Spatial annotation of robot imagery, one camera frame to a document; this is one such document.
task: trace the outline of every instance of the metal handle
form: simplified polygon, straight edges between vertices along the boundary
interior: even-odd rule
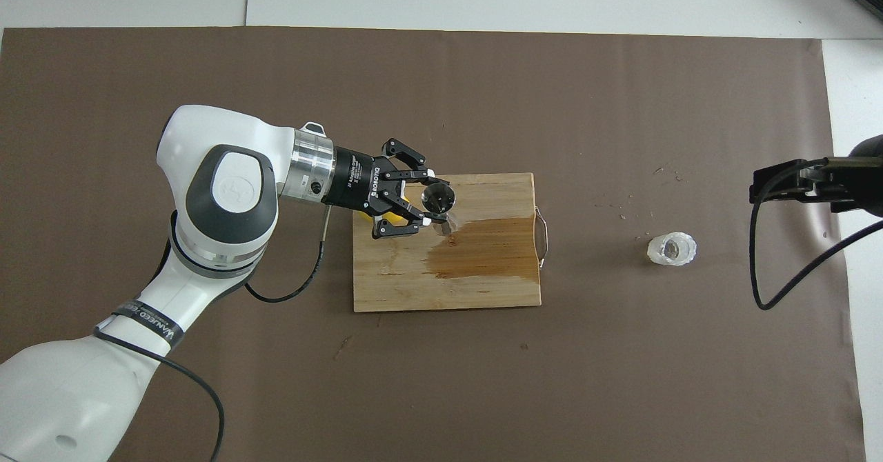
[[[549,225],[546,223],[545,218],[543,218],[542,212],[539,211],[539,207],[534,207],[537,211],[537,219],[543,223],[543,255],[539,258],[539,270],[542,270],[543,264],[546,263],[546,254],[549,253]]]

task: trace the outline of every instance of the clear glass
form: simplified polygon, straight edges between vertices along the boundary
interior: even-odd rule
[[[656,236],[647,245],[647,256],[663,266],[682,266],[696,257],[696,240],[683,232]]]

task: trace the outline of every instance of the spilled liquid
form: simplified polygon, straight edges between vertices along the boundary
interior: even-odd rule
[[[433,246],[426,267],[440,279],[517,276],[539,283],[533,218],[465,223]]]

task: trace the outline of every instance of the label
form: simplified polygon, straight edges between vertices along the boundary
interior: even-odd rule
[[[142,301],[127,301],[112,313],[136,321],[164,339],[172,348],[183,339],[183,330],[177,323]]]
[[[359,178],[362,177],[362,163],[356,160],[356,155],[350,156],[350,178],[346,182],[347,188],[352,188],[353,185],[357,185],[359,183]]]
[[[381,176],[381,168],[375,167],[375,173],[371,176],[371,196],[377,197],[377,183]]]

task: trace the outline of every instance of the robot logo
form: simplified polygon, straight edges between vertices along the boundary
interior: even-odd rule
[[[255,204],[255,187],[245,177],[224,177],[215,190],[215,201],[224,210],[243,212]]]
[[[371,180],[371,196],[377,196],[377,183],[379,182],[379,175],[381,175],[381,168],[375,167],[375,175],[373,175]]]

